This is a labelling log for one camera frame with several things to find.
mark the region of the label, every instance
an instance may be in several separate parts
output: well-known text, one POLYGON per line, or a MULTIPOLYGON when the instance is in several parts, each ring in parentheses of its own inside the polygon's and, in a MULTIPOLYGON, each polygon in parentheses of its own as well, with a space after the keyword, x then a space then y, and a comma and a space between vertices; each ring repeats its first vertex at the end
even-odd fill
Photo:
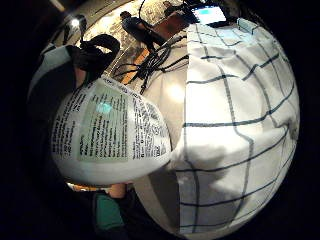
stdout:
POLYGON ((53 124, 51 150, 60 163, 120 163, 164 155, 170 152, 170 140, 152 103, 102 78, 63 101, 53 124))

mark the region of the white plaid cloth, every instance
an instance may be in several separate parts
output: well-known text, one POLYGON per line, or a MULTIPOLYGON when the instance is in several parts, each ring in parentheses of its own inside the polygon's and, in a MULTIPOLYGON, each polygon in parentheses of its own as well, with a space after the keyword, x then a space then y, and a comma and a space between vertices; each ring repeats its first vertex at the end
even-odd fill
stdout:
POLYGON ((299 131, 293 72, 264 28, 244 19, 217 29, 192 24, 187 39, 184 124, 171 163, 182 234, 255 216, 283 181, 299 131))

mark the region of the cable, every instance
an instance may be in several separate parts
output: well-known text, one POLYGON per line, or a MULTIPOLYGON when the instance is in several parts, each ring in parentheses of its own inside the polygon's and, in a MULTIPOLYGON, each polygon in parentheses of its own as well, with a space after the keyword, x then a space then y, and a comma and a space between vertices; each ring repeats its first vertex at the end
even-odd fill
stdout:
POLYGON ((122 73, 119 73, 113 77, 118 77, 126 73, 131 73, 131 72, 136 72, 136 74, 132 77, 132 79, 127 83, 131 84, 136 78, 140 78, 143 80, 143 83, 141 85, 141 91, 140 94, 144 92, 144 90, 147 88, 148 80, 150 76, 155 72, 155 71, 162 71, 162 72, 168 72, 168 68, 174 66, 178 62, 188 59, 189 56, 185 55, 182 58, 174 61, 173 63, 165 66, 165 67, 160 67, 170 56, 172 45, 181 41, 183 38, 186 38, 186 36, 178 36, 175 38, 170 38, 165 44, 163 44, 161 47, 156 49, 154 52, 150 53, 144 61, 140 64, 121 64, 119 65, 114 73, 122 66, 135 66, 136 69, 134 70, 129 70, 129 71, 124 71, 122 73))
POLYGON ((141 5, 140 5, 140 8, 139 8, 139 19, 140 19, 142 25, 145 27, 145 29, 149 29, 149 28, 146 26, 146 24, 144 23, 144 20, 141 18, 141 9, 142 9, 142 6, 143 6, 143 4, 144 4, 145 1, 146 1, 146 0, 143 0, 142 3, 141 3, 141 5))

